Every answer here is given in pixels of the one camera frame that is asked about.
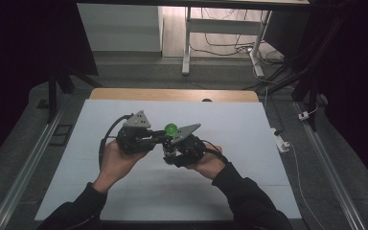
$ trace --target person's right hand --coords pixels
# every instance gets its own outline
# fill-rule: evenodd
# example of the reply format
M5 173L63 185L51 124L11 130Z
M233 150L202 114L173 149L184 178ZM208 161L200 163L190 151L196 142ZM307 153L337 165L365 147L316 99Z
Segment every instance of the person's right hand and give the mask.
M112 185L124 178L146 154L148 153L125 154L115 140L106 144L101 171L92 187L100 193L107 193Z
M210 150L216 150L210 144L205 143L205 146ZM216 147L220 152L222 152L222 148L220 146ZM195 170L208 179L214 180L215 176L225 168L225 164L214 154L205 152L204 156L198 162L188 165L185 168L188 170Z

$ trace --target green ball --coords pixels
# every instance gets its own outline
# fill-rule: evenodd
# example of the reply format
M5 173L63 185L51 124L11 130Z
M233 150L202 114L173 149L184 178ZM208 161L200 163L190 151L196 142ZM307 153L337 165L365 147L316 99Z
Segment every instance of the green ball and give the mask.
M167 135L174 137L178 132L178 127L175 124L170 123L166 125L164 130L166 131Z

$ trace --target black jacket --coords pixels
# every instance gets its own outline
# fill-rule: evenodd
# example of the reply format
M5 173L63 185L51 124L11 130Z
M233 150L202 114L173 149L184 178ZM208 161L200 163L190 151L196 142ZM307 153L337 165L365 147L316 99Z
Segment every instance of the black jacket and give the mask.
M212 185L226 195L236 229L292 229L288 218L276 210L256 182L242 178L231 163L215 177ZM38 229L101 229L100 213L105 203L106 195L88 183L74 202L59 206Z

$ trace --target white wire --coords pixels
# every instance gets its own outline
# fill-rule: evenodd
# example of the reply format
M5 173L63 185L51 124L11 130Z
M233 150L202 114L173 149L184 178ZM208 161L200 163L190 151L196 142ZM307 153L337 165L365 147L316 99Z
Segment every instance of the white wire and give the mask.
M318 103L316 104L316 108L314 109L314 111L309 112L309 115L312 114L312 113L314 113L316 111L316 109L318 109Z
M288 142L288 143L291 145L292 151L294 152L295 165L297 166L298 187L300 188L301 197L303 198L304 203L306 203L307 208L310 210L310 213L312 214L313 218L321 226L321 228L325 230L324 226L322 226L321 222L318 220L318 218L316 218L315 214L313 213L312 209L310 208L309 204L307 203L306 198L303 195L303 190L301 189L300 170L298 168L297 152L295 151L294 145L292 145L291 142Z

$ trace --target white table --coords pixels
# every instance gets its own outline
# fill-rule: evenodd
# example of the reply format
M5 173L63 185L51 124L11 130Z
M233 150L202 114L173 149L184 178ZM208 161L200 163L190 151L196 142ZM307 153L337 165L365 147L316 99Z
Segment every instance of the white table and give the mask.
M221 145L240 174L255 180L288 218L301 217L260 103L87 100L35 219L73 201L96 178L100 140L116 119L142 109L153 129L201 123L194 135ZM109 191L102 220L232 219L226 198L210 180L166 165L162 157L157 146Z

